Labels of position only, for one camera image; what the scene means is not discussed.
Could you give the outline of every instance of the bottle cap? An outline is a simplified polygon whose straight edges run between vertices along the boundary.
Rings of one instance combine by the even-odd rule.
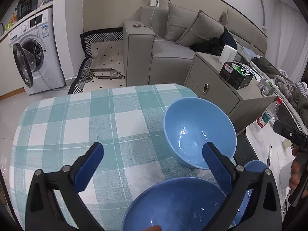
[[[278,104],[281,104],[281,103],[282,103],[282,100],[281,100],[280,97],[277,98],[277,102],[278,102]]]

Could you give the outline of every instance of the blue gripper pad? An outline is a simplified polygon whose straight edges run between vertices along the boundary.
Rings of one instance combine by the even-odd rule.
[[[228,171],[228,168],[224,165],[223,162],[232,162],[228,157],[222,156],[219,150],[211,142],[203,145],[202,156],[210,168],[221,190],[225,193],[226,196],[229,195],[232,192],[233,180],[231,174]]]
[[[88,159],[83,163],[78,172],[74,176],[75,193],[84,191],[91,180],[95,170],[104,157],[104,147],[100,143],[96,143],[96,147]]]

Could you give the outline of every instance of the sink faucet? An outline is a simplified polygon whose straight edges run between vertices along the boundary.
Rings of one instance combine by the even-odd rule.
[[[4,34],[4,25],[2,22],[0,22],[0,24],[2,24],[2,31],[3,31],[3,34]]]

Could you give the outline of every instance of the drawer handle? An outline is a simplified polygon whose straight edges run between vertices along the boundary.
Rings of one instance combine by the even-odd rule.
[[[204,95],[206,95],[207,94],[207,92],[208,92],[208,89],[210,88],[210,84],[209,83],[206,83],[205,85],[204,85],[204,88],[203,88],[203,94]]]

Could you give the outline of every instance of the gray pillow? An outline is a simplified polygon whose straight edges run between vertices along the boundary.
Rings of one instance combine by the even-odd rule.
[[[197,12],[168,3],[169,17],[165,39],[177,41],[191,25]]]
[[[183,33],[177,41],[178,44],[190,47],[193,44],[220,37],[224,33],[224,26],[213,18],[199,10],[191,26]]]

